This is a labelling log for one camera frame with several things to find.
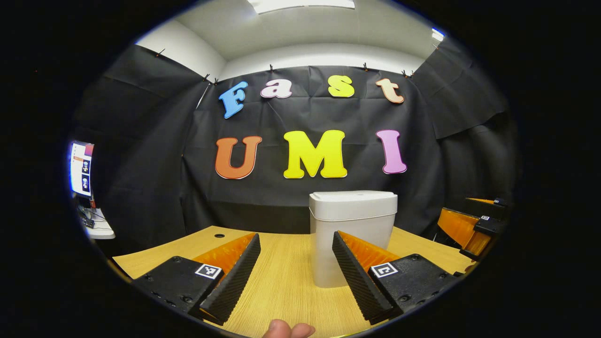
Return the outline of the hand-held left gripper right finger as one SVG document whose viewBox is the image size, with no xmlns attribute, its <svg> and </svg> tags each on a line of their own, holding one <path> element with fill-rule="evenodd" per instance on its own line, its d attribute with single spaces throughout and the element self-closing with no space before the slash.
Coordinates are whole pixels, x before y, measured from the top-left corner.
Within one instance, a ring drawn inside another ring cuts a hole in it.
<svg viewBox="0 0 601 338">
<path fill-rule="evenodd" d="M 418 253 L 400 257 L 343 231 L 333 234 L 332 251 L 371 324 L 420 308 L 459 280 Z"/>
</svg>

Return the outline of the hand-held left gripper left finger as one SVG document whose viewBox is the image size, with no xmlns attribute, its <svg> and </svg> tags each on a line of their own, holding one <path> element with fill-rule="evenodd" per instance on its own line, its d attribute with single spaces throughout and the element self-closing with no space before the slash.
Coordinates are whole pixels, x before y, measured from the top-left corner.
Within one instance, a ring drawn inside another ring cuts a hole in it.
<svg viewBox="0 0 601 338">
<path fill-rule="evenodd" d="M 260 253 L 260 236 L 249 233 L 195 259 L 174 255 L 134 279 L 133 286 L 185 315 L 223 325 Z"/>
</svg>

